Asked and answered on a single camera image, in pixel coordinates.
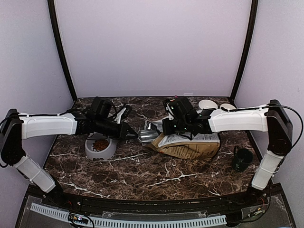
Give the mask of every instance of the black pole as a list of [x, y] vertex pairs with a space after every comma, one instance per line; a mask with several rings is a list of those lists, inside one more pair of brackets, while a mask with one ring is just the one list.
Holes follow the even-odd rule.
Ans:
[[236, 80], [234, 82], [233, 89], [232, 89], [232, 92], [230, 95], [230, 98], [232, 100], [234, 100], [237, 96], [238, 88], [239, 88], [239, 85], [241, 83], [242, 76], [244, 73], [244, 69], [245, 69], [245, 65], [246, 65], [246, 61], [247, 61], [247, 57], [248, 57], [248, 53], [249, 53], [249, 49], [250, 49], [251, 39], [252, 39], [252, 35], [253, 35], [253, 30], [255, 27], [255, 21], [256, 21], [256, 16], [257, 16], [257, 4], [258, 4], [258, 0], [252, 0], [250, 16], [249, 16], [249, 23], [248, 23], [243, 53], [242, 53], [241, 61], [239, 63]]
[[77, 95], [76, 95], [76, 91], [75, 91], [75, 88], [74, 88], [74, 85], [73, 85], [73, 82], [72, 82], [70, 72], [68, 70], [66, 56], [65, 56], [65, 53], [63, 51], [63, 46], [62, 46], [62, 42], [61, 42], [61, 37], [60, 37], [59, 27], [58, 27], [58, 21], [57, 21], [57, 16], [56, 16], [55, 3], [54, 3], [54, 0], [47, 0], [47, 3], [48, 3], [49, 16], [51, 18], [54, 38], [55, 38], [55, 42], [56, 42], [57, 51], [58, 51], [58, 55], [59, 55], [59, 58], [60, 58], [61, 66], [62, 66], [63, 73], [64, 73], [65, 78], [66, 78], [66, 83], [67, 83], [68, 89], [70, 91], [70, 94], [72, 96], [73, 101], [75, 102], [77, 100]]

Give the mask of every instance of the marble countertop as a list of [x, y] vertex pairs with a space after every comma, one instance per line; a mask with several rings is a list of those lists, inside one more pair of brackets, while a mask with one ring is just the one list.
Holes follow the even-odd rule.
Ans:
[[[126, 122], [136, 131], [144, 121], [158, 120], [167, 114], [166, 97], [111, 98], [116, 106], [129, 104], [133, 110]], [[221, 97], [190, 97], [228, 103]], [[92, 98], [79, 99], [73, 108], [88, 107]], [[45, 169], [65, 192], [118, 200], [185, 200], [242, 192], [259, 165], [258, 158], [243, 131], [220, 133], [221, 148], [211, 161], [182, 160], [143, 147], [136, 140], [121, 141], [115, 155], [107, 161], [91, 161], [85, 153], [87, 135], [60, 135], [47, 159]], [[232, 170], [234, 146], [254, 154], [253, 163], [243, 172]]]

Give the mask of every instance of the pet food bowl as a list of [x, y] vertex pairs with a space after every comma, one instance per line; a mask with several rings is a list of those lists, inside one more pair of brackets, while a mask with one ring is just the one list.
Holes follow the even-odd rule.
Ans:
[[[96, 151], [93, 149], [93, 144], [95, 143], [95, 141], [100, 139], [106, 139], [109, 142], [109, 145], [102, 151]], [[90, 160], [93, 160], [94, 158], [103, 158], [104, 160], [112, 158], [116, 151], [117, 142], [118, 140], [108, 139], [102, 134], [94, 133], [94, 135], [91, 136], [90, 139], [87, 139], [85, 141], [85, 153], [87, 155], [87, 158]]]
[[225, 104], [222, 104], [219, 108], [225, 108], [225, 109], [227, 109], [227, 110], [233, 110], [233, 109], [236, 109], [236, 107], [235, 106], [233, 106], [233, 105], [231, 105], [231, 104], [227, 104], [227, 103], [225, 103]]
[[218, 105], [217, 105], [217, 103], [215, 103], [214, 101], [211, 101], [211, 100], [201, 100], [199, 102], [199, 108], [200, 108], [200, 110], [209, 109], [209, 108], [217, 109]]

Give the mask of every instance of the black cup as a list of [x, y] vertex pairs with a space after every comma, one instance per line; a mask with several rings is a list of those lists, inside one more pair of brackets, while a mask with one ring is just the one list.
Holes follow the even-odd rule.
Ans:
[[232, 168], [237, 172], [243, 172], [253, 161], [253, 154], [250, 150], [236, 146], [233, 150]]

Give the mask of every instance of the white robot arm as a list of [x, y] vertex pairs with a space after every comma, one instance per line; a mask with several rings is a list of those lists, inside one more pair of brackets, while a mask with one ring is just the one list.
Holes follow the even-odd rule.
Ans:
[[120, 111], [110, 115], [112, 102], [96, 97], [91, 107], [84, 110], [68, 110], [63, 114], [27, 114], [9, 110], [0, 123], [0, 152], [2, 160], [24, 174], [52, 197], [62, 189], [49, 173], [43, 170], [22, 149], [21, 141], [36, 136], [56, 134], [102, 133], [114, 139], [134, 139], [137, 133], [125, 122], [121, 122], [131, 111], [124, 105]]
[[268, 132], [269, 146], [256, 171], [251, 187], [263, 190], [292, 148], [293, 126], [277, 100], [259, 107], [226, 110], [204, 109], [200, 114], [185, 97], [164, 101], [164, 107], [173, 119], [163, 120], [165, 135], [190, 132], [213, 133], [252, 130]]
[[[18, 113], [16, 109], [11, 109], [1, 122], [1, 158], [54, 199], [62, 192], [61, 186], [22, 149], [21, 140], [43, 135], [92, 132], [116, 139], [137, 138], [137, 133], [128, 124], [121, 122], [130, 113], [131, 107], [124, 106], [109, 117], [112, 106], [110, 101], [96, 97], [86, 111], [68, 110], [63, 114], [40, 115]], [[292, 148], [293, 127], [285, 111], [278, 107], [280, 103], [277, 100], [272, 100], [268, 105], [245, 109], [205, 109], [200, 114], [185, 97], [166, 100], [164, 106], [173, 117], [163, 120], [165, 135], [236, 130], [268, 132], [269, 147], [251, 183], [251, 187], [256, 190], [263, 190], [267, 186]]]

